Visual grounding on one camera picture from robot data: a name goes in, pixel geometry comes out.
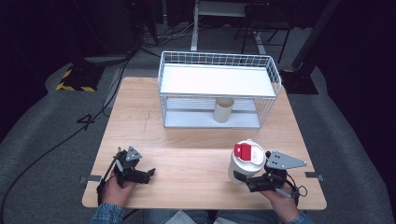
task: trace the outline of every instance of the denim sleeve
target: denim sleeve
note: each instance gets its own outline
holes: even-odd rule
[[[121,224],[123,210],[121,207],[111,203],[102,203],[96,210],[95,215],[91,219],[91,224]]]
[[[300,212],[300,215],[289,222],[289,224],[314,224],[314,222],[306,215],[306,213]]]

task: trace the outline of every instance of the yellow and black tape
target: yellow and black tape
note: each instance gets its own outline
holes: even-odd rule
[[[64,73],[56,90],[64,91],[97,91],[97,84],[102,76],[103,69],[86,71],[89,78],[81,78],[81,74],[73,70],[70,66]]]

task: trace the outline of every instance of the dark background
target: dark background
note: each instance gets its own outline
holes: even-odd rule
[[[103,24],[95,22],[87,0],[78,1],[85,19],[73,1],[63,1],[64,11],[73,24],[75,46],[64,42],[56,11],[48,1],[2,2],[1,140],[21,115],[47,93],[47,77],[73,62],[65,48],[79,49],[84,57],[105,53],[92,34],[99,34]],[[328,2],[331,1],[305,1],[296,26],[313,27]],[[192,11],[187,12],[193,1],[167,0],[166,3],[169,25],[191,21]],[[396,146],[395,11],[394,1],[341,1],[304,59],[305,64],[317,66],[325,76],[329,95],[386,182],[393,211],[396,206],[392,188],[392,172],[396,170],[396,154],[392,151]],[[120,31],[132,32],[131,23]]]

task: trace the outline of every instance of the wire mesh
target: wire mesh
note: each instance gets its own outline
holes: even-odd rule
[[[163,80],[163,69],[166,64],[199,64],[199,65],[223,65],[223,66],[233,66],[233,67],[262,67],[265,68],[268,77],[271,81],[275,96],[277,97],[281,90],[281,80],[279,73],[276,69],[276,65],[274,60],[270,56],[266,55],[243,55],[243,54],[221,54],[221,53],[204,53],[204,52],[180,52],[180,51],[164,51],[162,54],[160,69],[158,75],[158,84],[160,90],[160,98],[163,106],[163,122],[164,126],[166,126],[166,114],[169,110],[175,109],[175,105],[182,105],[180,108],[185,109],[186,111],[190,108],[193,110],[194,104],[197,105],[206,105],[206,103],[202,104],[202,99],[205,99],[204,96],[197,96],[194,98],[186,98],[180,96],[161,96],[161,84]],[[213,102],[213,97],[207,97],[209,102]],[[265,98],[265,97],[249,97],[249,99],[242,99],[240,102],[244,102],[241,105],[248,105],[247,102],[251,101],[252,105],[255,107],[255,113],[257,113],[257,118],[259,127],[261,127],[271,110],[271,107],[276,98]],[[244,111],[242,106],[239,106],[240,109],[236,110],[235,113],[247,113]]]

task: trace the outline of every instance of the paper cup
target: paper cup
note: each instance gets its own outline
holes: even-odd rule
[[[225,123],[233,111],[233,98],[217,98],[213,119],[218,123]]]
[[[230,180],[235,184],[241,184],[243,182],[233,177],[233,171],[246,175],[247,177],[253,177],[264,167],[266,162],[267,158],[265,157],[265,151],[257,143],[251,141],[251,139],[238,142],[235,144],[233,152],[231,153],[228,177],[230,177]]]

